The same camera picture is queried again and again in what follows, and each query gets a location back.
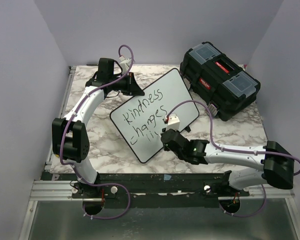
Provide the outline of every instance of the black marker writing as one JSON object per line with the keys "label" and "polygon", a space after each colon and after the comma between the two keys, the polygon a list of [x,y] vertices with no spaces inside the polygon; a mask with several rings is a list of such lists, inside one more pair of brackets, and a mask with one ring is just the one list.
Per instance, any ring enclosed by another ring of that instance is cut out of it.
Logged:
{"label": "black marker writing", "polygon": [[136,133],[138,134],[138,137],[140,137],[139,132],[142,134],[142,136],[144,136],[143,132],[140,130],[140,128],[135,128],[134,126],[132,126],[133,129],[136,131]]}
{"label": "black marker writing", "polygon": [[141,105],[140,100],[138,100],[138,102],[139,102],[139,105],[138,105],[139,112],[143,112],[144,113],[144,110],[142,109],[142,105]]}
{"label": "black marker writing", "polygon": [[[132,112],[130,109],[128,109],[128,110],[129,110],[130,112]],[[135,116],[134,116],[133,114],[131,114],[131,115],[132,115],[133,119],[136,119]]]}
{"label": "black marker writing", "polygon": [[139,111],[137,110],[137,109],[133,109],[133,113],[135,114],[135,116],[137,116],[137,114],[139,115],[139,117],[140,117],[140,113],[139,113]]}
{"label": "black marker writing", "polygon": [[152,124],[152,122],[154,122],[154,128],[157,126],[157,123],[156,123],[156,118],[155,118],[155,115],[151,115],[149,118],[148,118],[148,121],[146,122],[148,125],[150,125],[150,123]]}
{"label": "black marker writing", "polygon": [[154,100],[157,100],[159,98],[159,95],[156,94],[156,90],[153,91],[154,95],[157,96],[157,98],[155,98]]}
{"label": "black marker writing", "polygon": [[159,91],[160,89],[157,90],[158,94],[161,95],[161,98],[159,99],[159,101],[164,97],[164,95],[162,94],[162,92]]}
{"label": "black marker writing", "polygon": [[147,99],[143,99],[143,100],[142,100],[143,106],[144,106],[145,108],[147,108],[147,106],[145,105],[145,101],[146,101],[146,103],[148,104],[148,106],[150,105],[150,103],[148,102]]}
{"label": "black marker writing", "polygon": [[168,112],[166,110],[164,110],[162,107],[163,107],[163,105],[160,106],[160,109],[165,112],[165,115],[167,115]]}
{"label": "black marker writing", "polygon": [[147,125],[145,125],[145,124],[142,125],[141,130],[144,131],[144,130],[146,130],[146,129],[149,130],[148,127],[147,127]]}
{"label": "black marker writing", "polygon": [[134,142],[134,143],[132,143],[132,142],[130,141],[130,144],[131,144],[131,145],[135,145],[135,144],[136,144],[136,142],[138,142],[138,139],[137,139],[137,140],[135,140],[135,142]]}
{"label": "black marker writing", "polygon": [[156,116],[157,118],[161,118],[162,115],[158,116],[158,113],[159,113],[159,109],[157,109],[157,110],[155,111],[155,116]]}
{"label": "black marker writing", "polygon": [[149,99],[150,103],[153,103],[155,101],[155,100],[151,101],[151,99],[152,99],[152,94],[151,93],[149,94],[149,98],[148,99]]}
{"label": "black marker writing", "polygon": [[130,123],[132,123],[132,121],[129,121],[129,113],[126,113],[126,116],[124,114],[122,114],[124,117],[124,120],[130,125]]}

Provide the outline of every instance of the black mount bracket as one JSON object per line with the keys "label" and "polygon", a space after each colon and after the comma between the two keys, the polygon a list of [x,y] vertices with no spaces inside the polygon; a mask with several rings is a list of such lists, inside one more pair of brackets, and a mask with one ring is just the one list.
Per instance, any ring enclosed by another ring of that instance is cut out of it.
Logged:
{"label": "black mount bracket", "polygon": [[[291,155],[279,143],[268,141],[264,147],[267,152],[276,152]],[[294,187],[294,166],[295,161],[292,158],[266,154],[263,161],[262,177],[267,183],[278,189],[292,189]]]}
{"label": "black mount bracket", "polygon": [[[115,63],[120,67],[117,61],[111,58],[100,58],[98,71],[95,72],[92,78],[90,78],[85,86],[94,86],[100,87],[105,84],[109,84],[115,80],[117,80],[121,73],[114,74]],[[104,97],[107,96],[111,91],[121,91],[123,95],[126,96],[144,96],[145,92],[139,87],[136,82],[135,75],[133,72],[129,72],[127,76],[125,76],[120,81],[107,86],[103,89]]]}
{"label": "black mount bracket", "polygon": [[[52,122],[52,151],[56,155],[60,155],[61,140],[67,123],[65,118],[55,118]],[[81,121],[71,122],[69,131],[72,131],[72,137],[65,137],[63,159],[81,163],[87,157],[90,148],[86,126]]]}

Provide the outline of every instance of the metal frame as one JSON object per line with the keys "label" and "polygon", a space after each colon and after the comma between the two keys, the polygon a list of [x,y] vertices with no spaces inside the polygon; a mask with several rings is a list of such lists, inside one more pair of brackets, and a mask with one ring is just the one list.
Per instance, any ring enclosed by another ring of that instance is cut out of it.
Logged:
{"label": "metal frame", "polygon": [[[62,105],[59,112],[59,117],[65,112],[68,98],[70,95],[70,89],[74,80],[76,67],[70,68],[68,82],[66,90],[63,96]],[[51,169],[51,156],[52,156],[52,144],[50,145],[49,152],[47,155],[44,171],[49,172]],[[32,190],[29,197],[29,203],[27,206],[26,214],[24,217],[22,229],[20,232],[19,240],[27,240],[30,236],[32,224],[35,218],[38,201],[101,201],[100,198],[85,198],[85,199],[73,199],[72,187],[70,186],[71,181],[34,181]],[[253,186],[247,189],[250,196],[241,197],[241,199],[263,199],[264,194],[261,187]],[[267,198],[269,199],[285,199],[289,214],[292,219],[292,224],[295,229],[297,238],[300,240],[300,215],[294,200],[295,194],[292,190],[281,190],[269,185],[265,185],[265,191]],[[219,197],[220,200],[232,199],[229,197]]]}
{"label": "metal frame", "polygon": [[37,209],[37,201],[29,201],[28,207],[26,208],[23,225],[21,228],[21,232],[19,235],[19,240],[27,240],[30,236],[30,231],[32,228],[32,223],[35,218],[36,209]]}

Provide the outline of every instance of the whiteboard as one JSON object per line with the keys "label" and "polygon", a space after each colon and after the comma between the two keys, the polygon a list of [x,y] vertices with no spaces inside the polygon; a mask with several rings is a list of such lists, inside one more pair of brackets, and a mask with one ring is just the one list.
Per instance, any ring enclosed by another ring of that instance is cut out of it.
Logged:
{"label": "whiteboard", "polygon": [[[174,68],[147,86],[144,96],[134,96],[110,113],[110,119],[141,163],[146,163],[163,148],[160,133],[167,125],[163,118],[179,103],[192,97]],[[184,130],[198,116],[192,102],[178,107],[174,113]]]}

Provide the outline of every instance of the screw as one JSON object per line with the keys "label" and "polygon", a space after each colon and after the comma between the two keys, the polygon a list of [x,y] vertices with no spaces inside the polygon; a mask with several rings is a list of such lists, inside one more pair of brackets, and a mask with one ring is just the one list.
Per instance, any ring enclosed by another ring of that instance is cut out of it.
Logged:
{"label": "screw", "polygon": [[111,187],[111,193],[116,194],[118,192],[118,188],[116,186]]}
{"label": "screw", "polygon": [[203,190],[206,192],[206,193],[210,193],[211,192],[211,187],[209,185],[205,185],[203,187]]}

